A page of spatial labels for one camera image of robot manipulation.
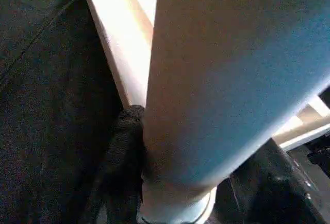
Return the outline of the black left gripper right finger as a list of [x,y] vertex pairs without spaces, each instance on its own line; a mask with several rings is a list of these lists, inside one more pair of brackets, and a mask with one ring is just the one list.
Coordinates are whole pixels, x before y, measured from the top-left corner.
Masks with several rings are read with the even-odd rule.
[[217,188],[219,223],[329,223],[329,204],[301,167],[268,140]]

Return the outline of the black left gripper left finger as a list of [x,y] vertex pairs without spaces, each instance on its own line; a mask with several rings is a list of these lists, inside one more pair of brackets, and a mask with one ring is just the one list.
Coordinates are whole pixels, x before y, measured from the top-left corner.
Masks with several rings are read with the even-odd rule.
[[119,114],[85,207],[86,223],[96,223],[102,207],[106,223],[137,223],[145,158],[143,113],[144,107],[132,105]]

